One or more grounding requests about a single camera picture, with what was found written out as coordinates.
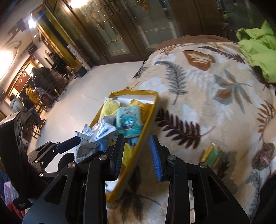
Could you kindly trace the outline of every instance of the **open cardboard box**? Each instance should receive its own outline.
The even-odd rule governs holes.
[[[133,149],[133,154],[131,159],[129,160],[124,171],[121,172],[118,180],[114,182],[114,186],[112,186],[113,190],[110,193],[106,193],[106,201],[110,203],[115,203],[116,200],[118,200],[121,197],[122,193],[124,192],[128,184],[131,174],[137,165],[139,156],[141,154],[141,151],[143,150],[143,146],[145,142],[149,141],[148,135],[150,133],[150,128],[153,126],[156,115],[159,110],[159,97],[157,92],[150,91],[150,90],[121,90],[118,92],[111,93],[109,97],[120,101],[121,102],[120,106],[128,106],[132,99],[138,100],[141,103],[152,104],[147,120],[144,123],[144,127],[139,136],[138,142]],[[93,127],[93,125],[98,122],[101,111],[102,111],[102,107],[100,108],[96,117],[90,124],[90,127]]]

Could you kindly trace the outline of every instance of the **person in white jacket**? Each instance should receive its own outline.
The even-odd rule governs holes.
[[[10,109],[12,109],[13,113],[21,112],[21,121],[22,124],[25,124],[28,120],[28,118],[33,115],[36,119],[36,124],[41,125],[44,120],[40,118],[35,108],[31,108],[30,110],[27,110],[26,107],[24,107],[23,103],[20,101],[19,98],[16,98],[15,95],[10,96]]]

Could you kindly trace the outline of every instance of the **blue packet with cartoon character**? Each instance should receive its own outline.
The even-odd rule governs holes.
[[[125,106],[118,109],[116,118],[118,134],[125,138],[136,137],[141,134],[141,112],[139,106]]]

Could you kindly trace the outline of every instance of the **white plastic wrapper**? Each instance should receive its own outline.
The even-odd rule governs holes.
[[[82,133],[83,133],[84,135],[89,136],[89,137],[91,137],[91,136],[94,134],[94,132],[92,131],[92,129],[89,127],[88,124],[85,124],[85,126],[84,126],[84,128],[83,128],[83,130],[82,130]]]
[[[96,123],[92,127],[92,136],[89,142],[95,142],[99,139],[107,136],[108,134],[116,131],[116,127],[112,124],[114,123],[115,115],[114,116],[104,116],[103,120],[100,123]]]
[[[76,146],[74,150],[75,162],[79,163],[87,157],[91,156],[93,153],[95,153],[96,147],[98,145],[96,143],[89,142],[90,137],[80,132],[76,131],[75,136],[78,136],[81,139],[81,143],[78,146]]]

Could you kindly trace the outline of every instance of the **green jacket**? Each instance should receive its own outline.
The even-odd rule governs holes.
[[[248,63],[259,66],[267,82],[276,83],[276,37],[267,21],[260,29],[239,29],[236,35]]]

